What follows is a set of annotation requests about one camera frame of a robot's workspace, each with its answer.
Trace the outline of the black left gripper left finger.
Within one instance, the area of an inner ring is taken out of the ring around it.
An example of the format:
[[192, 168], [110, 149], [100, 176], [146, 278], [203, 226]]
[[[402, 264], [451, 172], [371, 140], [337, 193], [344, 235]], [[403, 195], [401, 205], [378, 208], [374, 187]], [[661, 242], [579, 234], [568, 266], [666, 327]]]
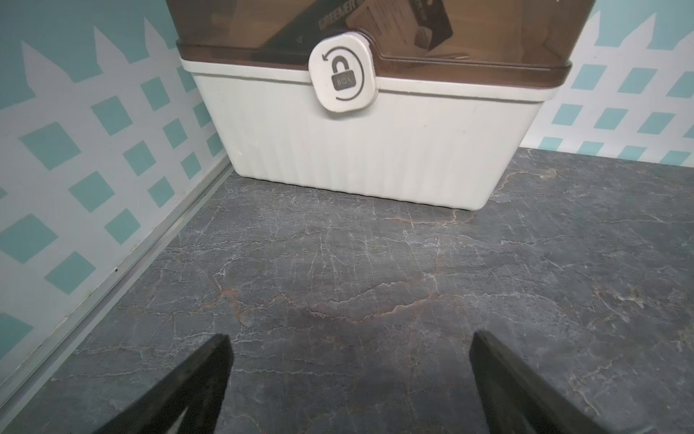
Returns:
[[99, 433], [215, 431], [234, 361], [230, 337], [216, 334]]

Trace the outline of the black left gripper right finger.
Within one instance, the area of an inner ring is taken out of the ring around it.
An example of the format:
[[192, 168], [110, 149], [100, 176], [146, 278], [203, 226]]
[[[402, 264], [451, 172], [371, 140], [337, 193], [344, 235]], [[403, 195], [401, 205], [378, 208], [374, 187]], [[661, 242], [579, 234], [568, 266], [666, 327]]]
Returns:
[[489, 432], [610, 431], [578, 410], [491, 332], [475, 332], [469, 359]]

